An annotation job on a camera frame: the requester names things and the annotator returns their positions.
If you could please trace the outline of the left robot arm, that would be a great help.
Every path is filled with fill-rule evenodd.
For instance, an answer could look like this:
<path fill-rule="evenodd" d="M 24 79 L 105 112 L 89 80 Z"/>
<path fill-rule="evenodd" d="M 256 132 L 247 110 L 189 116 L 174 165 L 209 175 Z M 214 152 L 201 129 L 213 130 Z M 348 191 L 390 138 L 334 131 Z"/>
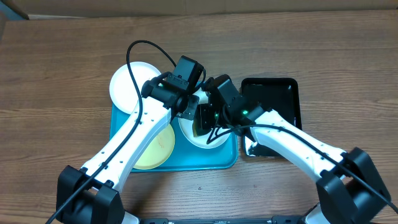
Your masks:
<path fill-rule="evenodd" d="M 139 223 L 125 211 L 120 193 L 150 142 L 174 117 L 193 119 L 200 84 L 183 90 L 161 78 L 146 81 L 127 121 L 80 169 L 66 166 L 58 178 L 57 210 L 48 222 Z"/>

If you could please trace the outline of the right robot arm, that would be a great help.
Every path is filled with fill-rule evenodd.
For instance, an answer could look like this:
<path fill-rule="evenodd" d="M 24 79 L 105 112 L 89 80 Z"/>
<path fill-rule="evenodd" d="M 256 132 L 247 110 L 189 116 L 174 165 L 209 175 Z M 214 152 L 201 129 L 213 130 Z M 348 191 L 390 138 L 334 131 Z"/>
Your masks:
<path fill-rule="evenodd" d="M 319 202 L 302 223 L 370 223 L 391 196 L 370 156 L 356 147 L 346 152 L 296 128 L 281 115 L 239 93 L 225 80 L 196 87 L 200 103 L 209 107 L 201 116 L 211 129 L 207 143 L 229 133 L 245 136 L 274 150 L 304 171 L 316 184 Z"/>

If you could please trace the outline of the green and yellow sponge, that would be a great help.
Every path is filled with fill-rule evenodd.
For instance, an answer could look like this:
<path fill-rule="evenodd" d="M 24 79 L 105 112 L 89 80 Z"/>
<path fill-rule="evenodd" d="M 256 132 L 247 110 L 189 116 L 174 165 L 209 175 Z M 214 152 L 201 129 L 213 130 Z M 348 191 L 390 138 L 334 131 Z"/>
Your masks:
<path fill-rule="evenodd" d="M 194 122 L 192 124 L 192 130 L 193 130 L 193 136 L 195 138 L 206 134 L 206 129 L 202 128 L 201 123 Z"/>

